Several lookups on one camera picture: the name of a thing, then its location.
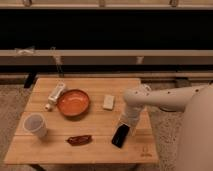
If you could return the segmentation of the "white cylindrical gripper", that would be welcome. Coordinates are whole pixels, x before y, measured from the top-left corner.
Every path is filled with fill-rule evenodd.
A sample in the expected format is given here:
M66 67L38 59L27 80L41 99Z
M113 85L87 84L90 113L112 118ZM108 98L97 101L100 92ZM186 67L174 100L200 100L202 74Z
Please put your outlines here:
M140 120L141 111L141 108L125 106L119 118L119 122L129 126L130 128L135 128Z

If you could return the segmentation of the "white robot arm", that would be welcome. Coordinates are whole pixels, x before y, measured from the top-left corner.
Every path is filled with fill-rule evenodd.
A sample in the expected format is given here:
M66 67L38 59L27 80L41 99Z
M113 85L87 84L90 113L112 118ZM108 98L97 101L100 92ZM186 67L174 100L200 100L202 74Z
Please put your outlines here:
M141 84L123 93L120 122L135 127L146 105L183 113L174 171L213 171L213 84L152 90Z

